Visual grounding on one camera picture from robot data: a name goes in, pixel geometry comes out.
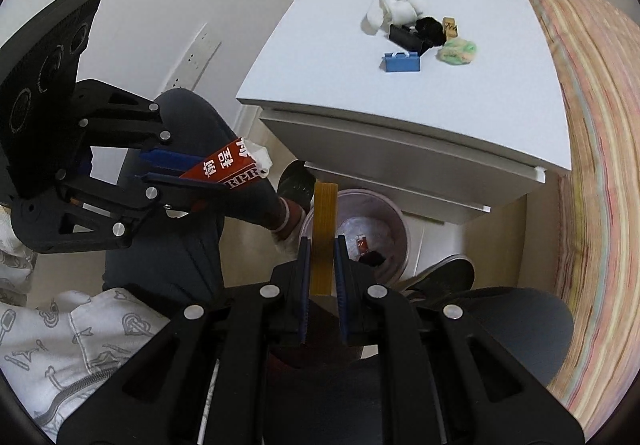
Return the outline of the brown wooden comb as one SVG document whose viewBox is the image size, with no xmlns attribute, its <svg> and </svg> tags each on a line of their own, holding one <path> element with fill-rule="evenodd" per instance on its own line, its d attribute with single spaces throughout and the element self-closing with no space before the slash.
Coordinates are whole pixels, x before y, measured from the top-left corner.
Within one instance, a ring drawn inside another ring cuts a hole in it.
<svg viewBox="0 0 640 445">
<path fill-rule="evenodd" d="M 310 254 L 310 294 L 327 297 L 333 285 L 333 245 L 338 188 L 334 183 L 314 186 L 314 219 Z"/>
</svg>

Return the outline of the red SUPERHUS carton box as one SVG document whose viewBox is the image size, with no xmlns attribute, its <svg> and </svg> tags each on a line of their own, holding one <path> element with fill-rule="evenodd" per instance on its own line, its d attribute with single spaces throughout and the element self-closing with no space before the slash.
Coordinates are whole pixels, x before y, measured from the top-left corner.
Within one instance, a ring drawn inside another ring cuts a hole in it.
<svg viewBox="0 0 640 445">
<path fill-rule="evenodd" d="M 198 162 L 180 178 L 234 189 L 267 178 L 271 167 L 266 147 L 240 137 Z"/>
</svg>

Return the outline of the green pastel sponge ball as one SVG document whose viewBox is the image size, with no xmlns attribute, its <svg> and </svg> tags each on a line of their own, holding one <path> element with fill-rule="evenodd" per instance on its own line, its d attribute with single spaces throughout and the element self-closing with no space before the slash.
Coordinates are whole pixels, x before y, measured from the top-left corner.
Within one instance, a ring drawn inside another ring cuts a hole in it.
<svg viewBox="0 0 640 445">
<path fill-rule="evenodd" d="M 450 38 L 439 49 L 436 57 L 450 66 L 466 66 L 474 61 L 476 53 L 477 46 L 474 42 L 465 38 Z"/>
</svg>

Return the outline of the dark red carton box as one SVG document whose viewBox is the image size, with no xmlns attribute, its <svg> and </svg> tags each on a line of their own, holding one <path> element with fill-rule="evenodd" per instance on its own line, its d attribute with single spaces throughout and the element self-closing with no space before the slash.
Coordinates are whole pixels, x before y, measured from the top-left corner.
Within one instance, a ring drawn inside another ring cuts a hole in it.
<svg viewBox="0 0 640 445">
<path fill-rule="evenodd" d="M 363 235 L 359 236 L 356 240 L 356 246 L 358 251 L 358 257 L 363 257 L 363 255 L 366 255 L 367 253 L 370 252 L 368 240 L 366 236 L 363 236 Z"/>
</svg>

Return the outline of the pink trash bin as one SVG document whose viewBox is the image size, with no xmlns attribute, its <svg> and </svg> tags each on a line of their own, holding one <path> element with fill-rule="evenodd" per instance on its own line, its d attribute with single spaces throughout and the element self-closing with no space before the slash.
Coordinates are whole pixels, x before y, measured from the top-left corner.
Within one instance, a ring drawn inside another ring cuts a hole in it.
<svg viewBox="0 0 640 445">
<path fill-rule="evenodd" d="M 378 192 L 352 188 L 337 194 L 336 235 L 343 235 L 352 261 L 372 267 L 376 281 L 397 283 L 405 272 L 410 235 L 405 217 L 396 204 Z M 356 240 L 366 236 L 370 252 L 358 257 Z"/>
</svg>

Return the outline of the black shoe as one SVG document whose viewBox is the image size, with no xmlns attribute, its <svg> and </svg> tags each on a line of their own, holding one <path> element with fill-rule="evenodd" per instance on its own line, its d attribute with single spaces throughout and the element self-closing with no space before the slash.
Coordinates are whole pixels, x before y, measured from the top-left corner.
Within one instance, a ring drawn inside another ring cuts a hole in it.
<svg viewBox="0 0 640 445">
<path fill-rule="evenodd" d="M 475 281 L 475 267 L 462 254 L 450 255 L 411 278 L 400 292 L 409 298 L 439 299 L 469 291 Z"/>
<path fill-rule="evenodd" d="M 316 180 L 316 176 L 306 168 L 305 161 L 295 160 L 280 176 L 277 192 L 281 197 L 297 203 L 308 213 L 314 197 Z"/>
</svg>

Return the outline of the white power strip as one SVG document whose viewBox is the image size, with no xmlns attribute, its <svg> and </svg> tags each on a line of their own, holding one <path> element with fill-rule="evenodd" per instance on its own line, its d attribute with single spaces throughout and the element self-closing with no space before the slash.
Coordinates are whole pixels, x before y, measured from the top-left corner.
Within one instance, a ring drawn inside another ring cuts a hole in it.
<svg viewBox="0 0 640 445">
<path fill-rule="evenodd" d="M 163 90 L 173 88 L 194 90 L 220 46 L 219 35 L 209 23 L 204 23 L 168 76 Z"/>
</svg>

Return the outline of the blue toy brick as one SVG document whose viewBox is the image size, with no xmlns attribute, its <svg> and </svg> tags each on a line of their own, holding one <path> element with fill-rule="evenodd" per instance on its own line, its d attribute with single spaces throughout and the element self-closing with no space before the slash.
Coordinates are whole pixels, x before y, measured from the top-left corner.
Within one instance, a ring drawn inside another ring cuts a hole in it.
<svg viewBox="0 0 640 445">
<path fill-rule="evenodd" d="M 421 58 L 417 52 L 385 53 L 384 70 L 390 73 L 420 72 Z"/>
</svg>

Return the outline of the white patterned jacket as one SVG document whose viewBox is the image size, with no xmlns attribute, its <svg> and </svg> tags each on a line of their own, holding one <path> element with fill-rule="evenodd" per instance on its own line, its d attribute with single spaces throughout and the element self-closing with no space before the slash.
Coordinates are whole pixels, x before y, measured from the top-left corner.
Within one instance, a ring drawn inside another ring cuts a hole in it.
<svg viewBox="0 0 640 445">
<path fill-rule="evenodd" d="M 1 209 L 1 370 L 35 424 L 56 439 L 63 422 L 168 324 L 122 288 L 70 290 L 26 306 L 37 253 Z"/>
</svg>

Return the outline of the black binder clip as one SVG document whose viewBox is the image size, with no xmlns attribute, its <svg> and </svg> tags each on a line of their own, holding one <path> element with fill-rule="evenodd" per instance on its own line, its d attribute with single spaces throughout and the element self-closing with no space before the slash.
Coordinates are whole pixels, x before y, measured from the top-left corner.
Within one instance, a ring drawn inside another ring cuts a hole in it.
<svg viewBox="0 0 640 445">
<path fill-rule="evenodd" d="M 406 52 L 417 53 L 419 56 L 422 56 L 427 50 L 435 46 L 432 41 L 419 38 L 415 33 L 411 33 L 406 28 L 397 27 L 394 24 L 390 25 L 388 38 L 394 44 L 405 49 Z"/>
</svg>

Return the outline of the black fuzzy pompom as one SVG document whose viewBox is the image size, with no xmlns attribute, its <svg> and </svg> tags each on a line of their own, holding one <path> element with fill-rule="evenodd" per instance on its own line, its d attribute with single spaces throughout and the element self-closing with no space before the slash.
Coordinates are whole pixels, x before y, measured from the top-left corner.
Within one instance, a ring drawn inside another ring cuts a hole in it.
<svg viewBox="0 0 640 445">
<path fill-rule="evenodd" d="M 442 46 L 447 41 L 444 26 L 433 17 L 423 17 L 416 20 L 416 35 L 424 42 L 433 46 Z"/>
</svg>

